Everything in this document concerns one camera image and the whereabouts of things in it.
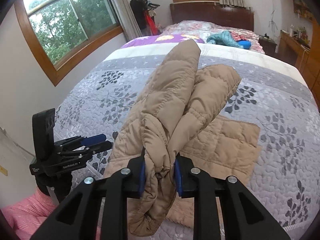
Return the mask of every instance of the nightstand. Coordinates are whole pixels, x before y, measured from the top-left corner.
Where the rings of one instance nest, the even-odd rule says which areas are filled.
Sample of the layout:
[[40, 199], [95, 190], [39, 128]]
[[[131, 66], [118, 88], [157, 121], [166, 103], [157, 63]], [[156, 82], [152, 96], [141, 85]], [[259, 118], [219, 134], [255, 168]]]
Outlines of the nightstand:
[[277, 44], [275, 43], [274, 40], [267, 39], [267, 38], [265, 38], [263, 36], [260, 36], [259, 43], [262, 46], [262, 48], [263, 48], [264, 52], [266, 53], [266, 55], [268, 55], [270, 57], [275, 57]]

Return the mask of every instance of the dark brown headboard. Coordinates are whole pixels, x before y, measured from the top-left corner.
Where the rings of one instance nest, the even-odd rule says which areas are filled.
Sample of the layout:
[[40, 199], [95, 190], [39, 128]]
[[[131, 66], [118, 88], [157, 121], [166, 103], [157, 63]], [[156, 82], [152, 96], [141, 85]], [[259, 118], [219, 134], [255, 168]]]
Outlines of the dark brown headboard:
[[215, 2], [170, 4], [173, 24], [183, 20], [212, 22], [221, 26], [253, 31], [253, 12], [246, 8], [222, 7]]

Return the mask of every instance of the gray floral bedspread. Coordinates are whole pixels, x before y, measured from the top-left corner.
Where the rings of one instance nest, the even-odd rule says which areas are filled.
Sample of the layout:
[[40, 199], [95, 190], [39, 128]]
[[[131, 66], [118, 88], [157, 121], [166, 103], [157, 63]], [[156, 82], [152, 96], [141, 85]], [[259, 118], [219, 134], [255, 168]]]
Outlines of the gray floral bedspread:
[[[113, 141], [163, 58], [141, 56], [100, 63], [57, 109], [55, 139], [104, 133]], [[219, 63], [234, 67], [242, 77], [221, 114], [261, 128], [263, 149], [247, 187], [290, 237], [299, 239], [320, 205], [320, 116], [312, 94], [288, 76], [249, 63], [201, 56], [199, 68]], [[74, 172], [74, 186], [87, 175], [101, 178], [109, 155], [97, 154], [88, 168]], [[180, 228], [176, 226], [172, 239], [190, 239]]]

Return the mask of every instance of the yellow outlet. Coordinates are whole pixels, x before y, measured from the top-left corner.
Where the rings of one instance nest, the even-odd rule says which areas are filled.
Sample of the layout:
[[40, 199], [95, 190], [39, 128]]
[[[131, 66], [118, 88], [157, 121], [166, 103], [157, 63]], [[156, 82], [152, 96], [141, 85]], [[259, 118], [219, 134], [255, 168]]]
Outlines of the yellow outlet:
[[5, 176], [8, 176], [8, 171], [1, 165], [0, 165], [0, 172], [3, 173]]

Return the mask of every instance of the silver screw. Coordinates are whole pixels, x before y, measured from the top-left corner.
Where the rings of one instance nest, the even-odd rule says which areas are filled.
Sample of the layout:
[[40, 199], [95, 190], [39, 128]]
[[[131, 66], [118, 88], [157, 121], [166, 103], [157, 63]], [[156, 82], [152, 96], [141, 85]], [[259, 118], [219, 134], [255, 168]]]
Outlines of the silver screw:
[[192, 174], [199, 174], [200, 171], [201, 171], [201, 170], [200, 170], [199, 168], [192, 168], [192, 169], [191, 169], [191, 173], [192, 173]]
[[230, 183], [236, 183], [236, 182], [238, 181], [238, 179], [237, 179], [235, 176], [230, 176], [230, 177], [228, 178], [228, 181], [229, 181]]
[[123, 175], [127, 175], [127, 174], [129, 174], [131, 171], [130, 171], [130, 169], [129, 168], [123, 168], [122, 170], [121, 170], [121, 173], [123, 174]]
[[94, 178], [93, 177], [86, 177], [84, 179], [84, 183], [85, 184], [91, 184], [92, 182], [94, 182]]

